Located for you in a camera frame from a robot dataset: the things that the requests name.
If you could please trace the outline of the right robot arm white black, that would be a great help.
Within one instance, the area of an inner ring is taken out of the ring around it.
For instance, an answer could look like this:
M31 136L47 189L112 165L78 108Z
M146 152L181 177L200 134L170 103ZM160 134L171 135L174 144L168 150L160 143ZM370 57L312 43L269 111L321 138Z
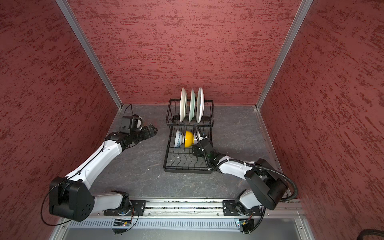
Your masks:
M218 153L207 138L195 140L192 144L195 157L202 157L208 165L208 171L220 172L245 180L250 189L245 190L234 200L234 207L240 215L247 215L254 207L274 210L279 202L286 202L297 196L297 188L292 195L284 197L294 184L287 176L276 171L264 159L256 162L244 162Z

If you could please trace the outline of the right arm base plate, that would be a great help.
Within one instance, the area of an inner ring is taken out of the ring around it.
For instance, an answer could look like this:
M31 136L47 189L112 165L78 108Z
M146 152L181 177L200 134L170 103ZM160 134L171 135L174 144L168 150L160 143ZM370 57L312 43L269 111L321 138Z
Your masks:
M245 207L241 206L239 202L234 200L224 200L223 204L223 213L224 216L228 217L250 217L250 216L261 216L263 208L260 206L253 207L250 210L247 210Z

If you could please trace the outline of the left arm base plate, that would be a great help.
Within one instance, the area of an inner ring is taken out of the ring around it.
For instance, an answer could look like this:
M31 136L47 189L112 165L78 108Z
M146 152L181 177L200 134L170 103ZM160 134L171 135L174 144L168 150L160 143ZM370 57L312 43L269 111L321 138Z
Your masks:
M126 211L118 211L117 209L110 209L103 211L104 216L143 216L146 208L146 200L130 200L130 206Z

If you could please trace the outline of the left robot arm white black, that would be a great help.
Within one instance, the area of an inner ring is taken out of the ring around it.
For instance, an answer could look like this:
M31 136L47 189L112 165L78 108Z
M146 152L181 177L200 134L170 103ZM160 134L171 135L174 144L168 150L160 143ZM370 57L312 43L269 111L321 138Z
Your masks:
M138 144L156 136L158 130L152 124L129 130L110 133L98 148L79 167L65 177L56 177L47 193L49 212L72 221L81 222L89 215L111 210L120 216L133 215L134 208L129 194L113 191L110 194L93 196L90 188L105 167L132 144Z

